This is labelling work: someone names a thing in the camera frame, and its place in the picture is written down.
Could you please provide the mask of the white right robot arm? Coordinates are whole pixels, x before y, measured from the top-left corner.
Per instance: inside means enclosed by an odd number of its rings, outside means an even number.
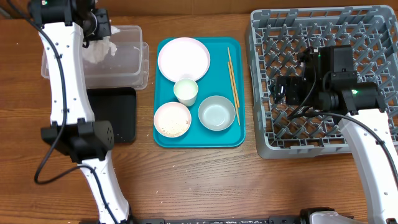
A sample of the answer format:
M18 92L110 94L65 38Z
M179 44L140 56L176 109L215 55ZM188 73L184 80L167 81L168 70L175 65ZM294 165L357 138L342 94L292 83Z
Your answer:
M331 116L351 148L370 223L397 223L397 151L379 86L359 82L350 45L309 47L297 56L299 77L280 76L274 101L295 109L288 119Z

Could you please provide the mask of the grey-blue bowl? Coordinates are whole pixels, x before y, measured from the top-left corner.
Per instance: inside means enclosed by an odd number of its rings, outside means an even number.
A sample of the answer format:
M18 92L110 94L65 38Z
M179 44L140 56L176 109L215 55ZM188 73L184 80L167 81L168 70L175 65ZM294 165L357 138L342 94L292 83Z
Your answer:
M204 99L198 108L201 124L211 131L229 128L236 117L235 107L226 97L215 95Z

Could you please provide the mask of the wooden chopstick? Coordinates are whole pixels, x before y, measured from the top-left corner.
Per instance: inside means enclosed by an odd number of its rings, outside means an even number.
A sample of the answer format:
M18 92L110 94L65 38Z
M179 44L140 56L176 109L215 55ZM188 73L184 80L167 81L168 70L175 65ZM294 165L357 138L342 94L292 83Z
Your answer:
M232 88L232 92L233 92L233 99L234 99L234 108L235 108L235 112L236 112L236 117L238 120L238 125L240 126L240 118L239 118L239 109L238 109L238 104L237 104L237 99L236 99L236 88L234 87L234 81L233 81L233 76L232 76L232 70L231 70L231 65L230 62L227 62L228 64L228 70L229 70L229 78L230 78L230 82L231 82L231 88Z
M240 108L240 103L239 103L239 98L238 98L238 90L237 90L237 86L236 86L236 80L235 80L234 70L233 70L233 63L232 63L231 52L230 52L229 47L227 47L227 51L228 51L229 62L230 62L230 65L231 65L231 70L232 70L234 87L236 88L236 99L237 99L237 104L238 104L238 109L239 109Z

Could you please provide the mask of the small pink bowl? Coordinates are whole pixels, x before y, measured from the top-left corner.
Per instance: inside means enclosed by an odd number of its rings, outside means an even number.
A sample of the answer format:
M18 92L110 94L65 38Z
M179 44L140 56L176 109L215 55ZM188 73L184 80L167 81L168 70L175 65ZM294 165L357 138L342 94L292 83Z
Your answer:
M178 102L168 102L160 106L154 114L154 127L167 138L183 136L190 128L192 116L189 109Z

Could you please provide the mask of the large pink plate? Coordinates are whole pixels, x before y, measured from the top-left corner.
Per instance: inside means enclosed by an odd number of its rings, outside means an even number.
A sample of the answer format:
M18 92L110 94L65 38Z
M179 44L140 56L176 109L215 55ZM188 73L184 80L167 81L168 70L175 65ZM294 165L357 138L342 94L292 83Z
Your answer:
M197 81L208 71L211 63L210 52L197 39L180 37L167 42L157 57L158 68L171 82L183 78Z

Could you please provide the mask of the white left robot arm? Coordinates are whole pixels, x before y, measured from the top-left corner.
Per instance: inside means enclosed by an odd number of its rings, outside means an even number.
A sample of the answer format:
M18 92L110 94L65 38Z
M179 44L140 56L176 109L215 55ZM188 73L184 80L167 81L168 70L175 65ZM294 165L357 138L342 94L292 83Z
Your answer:
M97 121L87 95L83 49L111 35L108 12L94 1L31 1L28 21L44 46L52 96L50 127L41 129L50 145L34 181L39 180L53 151L70 157L85 176L99 211L99 223L132 223L131 208L119 187L111 151L114 132L109 121Z

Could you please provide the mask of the pale green cup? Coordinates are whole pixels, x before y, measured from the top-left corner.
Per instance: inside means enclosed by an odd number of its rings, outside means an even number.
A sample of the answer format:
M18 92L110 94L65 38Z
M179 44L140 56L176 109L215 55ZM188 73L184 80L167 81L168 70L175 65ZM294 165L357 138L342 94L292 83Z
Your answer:
M195 103L197 94L198 85L196 81L192 79L183 78L177 81L174 85L174 95L180 103L187 107L192 106Z

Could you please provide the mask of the white napkin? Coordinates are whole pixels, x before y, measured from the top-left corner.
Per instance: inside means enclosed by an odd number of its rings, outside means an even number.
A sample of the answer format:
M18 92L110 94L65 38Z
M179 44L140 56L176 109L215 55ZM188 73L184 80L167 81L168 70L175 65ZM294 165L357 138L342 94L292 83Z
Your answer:
M83 59L90 63L97 64L102 62L108 53L110 53L111 56L115 56L118 49L116 44L110 41L110 38L110 36L106 36L102 40L91 41L88 48L83 48Z

